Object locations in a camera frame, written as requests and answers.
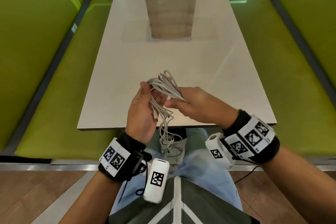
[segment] floor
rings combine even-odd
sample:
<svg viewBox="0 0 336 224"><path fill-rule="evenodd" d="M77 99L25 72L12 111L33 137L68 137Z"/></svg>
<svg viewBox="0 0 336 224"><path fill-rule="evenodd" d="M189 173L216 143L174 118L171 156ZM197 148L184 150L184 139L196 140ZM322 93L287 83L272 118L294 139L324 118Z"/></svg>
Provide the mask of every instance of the floor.
<svg viewBox="0 0 336 224"><path fill-rule="evenodd" d="M94 173L0 171L0 223L39 224L48 219L56 224ZM237 181L248 172L230 173ZM336 179L336 172L329 174ZM253 172L236 186L244 212L261 224L306 223L263 171Z"/></svg>

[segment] person's right hand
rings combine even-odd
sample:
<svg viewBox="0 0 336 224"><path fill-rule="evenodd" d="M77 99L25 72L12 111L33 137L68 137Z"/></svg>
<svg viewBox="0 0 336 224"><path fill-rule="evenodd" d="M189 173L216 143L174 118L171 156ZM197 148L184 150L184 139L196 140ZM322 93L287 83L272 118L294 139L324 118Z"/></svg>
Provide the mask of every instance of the person's right hand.
<svg viewBox="0 0 336 224"><path fill-rule="evenodd" d="M229 128L238 116L238 110L207 93L200 87L179 87L186 102L178 99L166 101L167 108L178 109L184 116L202 123L214 123Z"/></svg>

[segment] qr code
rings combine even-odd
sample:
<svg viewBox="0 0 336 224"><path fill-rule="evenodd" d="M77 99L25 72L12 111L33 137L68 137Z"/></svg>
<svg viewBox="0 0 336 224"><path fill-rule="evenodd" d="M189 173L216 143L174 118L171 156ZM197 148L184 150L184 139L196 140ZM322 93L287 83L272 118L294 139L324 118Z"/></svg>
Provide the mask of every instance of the qr code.
<svg viewBox="0 0 336 224"><path fill-rule="evenodd" d="M223 158L222 154L219 152L219 150L210 150L211 154L214 158Z"/></svg>
<svg viewBox="0 0 336 224"><path fill-rule="evenodd" d="M263 136L266 136L269 132L269 129L260 121L256 124L255 129L257 129Z"/></svg>
<svg viewBox="0 0 336 224"><path fill-rule="evenodd" d="M252 146L257 145L261 140L261 136L258 135L258 133L253 129L250 131L245 138L250 142Z"/></svg>
<svg viewBox="0 0 336 224"><path fill-rule="evenodd" d="M121 156L119 153L116 153L116 155L112 158L110 164L112 165L112 167L118 170L121 167L121 165L124 163L124 161L125 161L125 158Z"/></svg>
<svg viewBox="0 0 336 224"><path fill-rule="evenodd" d="M109 161L116 151L110 146L104 153L104 158Z"/></svg>
<svg viewBox="0 0 336 224"><path fill-rule="evenodd" d="M162 181L163 181L164 174L153 172L152 179L150 180L150 183L156 186L161 187Z"/></svg>
<svg viewBox="0 0 336 224"><path fill-rule="evenodd" d="M230 144L230 146L233 148L233 150L237 153L237 154L241 154L244 152L247 152L248 150L246 149L246 147L241 143L241 142L234 142L232 144Z"/></svg>

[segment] tabletop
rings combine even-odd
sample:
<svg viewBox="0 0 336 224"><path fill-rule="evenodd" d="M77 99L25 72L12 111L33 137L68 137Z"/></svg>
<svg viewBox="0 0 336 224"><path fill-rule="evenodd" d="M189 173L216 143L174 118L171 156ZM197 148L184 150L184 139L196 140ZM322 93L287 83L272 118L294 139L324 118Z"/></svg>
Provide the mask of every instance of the tabletop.
<svg viewBox="0 0 336 224"><path fill-rule="evenodd" d="M124 128L139 83L166 69L179 86L276 123L229 0L196 0L191 37L175 40L151 38L145 0L113 0L77 128ZM173 111L170 126L208 125Z"/></svg>

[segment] person's left hand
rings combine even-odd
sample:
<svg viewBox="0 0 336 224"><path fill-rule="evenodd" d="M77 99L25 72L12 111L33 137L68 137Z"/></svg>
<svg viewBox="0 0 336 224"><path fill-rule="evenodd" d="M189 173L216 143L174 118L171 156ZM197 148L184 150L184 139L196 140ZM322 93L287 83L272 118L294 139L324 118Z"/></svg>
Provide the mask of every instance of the person's left hand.
<svg viewBox="0 0 336 224"><path fill-rule="evenodd" d="M128 110L125 132L130 137L145 144L153 137L157 120L153 117L153 109L149 103L152 96L151 87L147 82L141 82L140 86L141 88L133 98ZM167 99L166 95L159 93L157 90L153 90L153 97L161 105Z"/></svg>

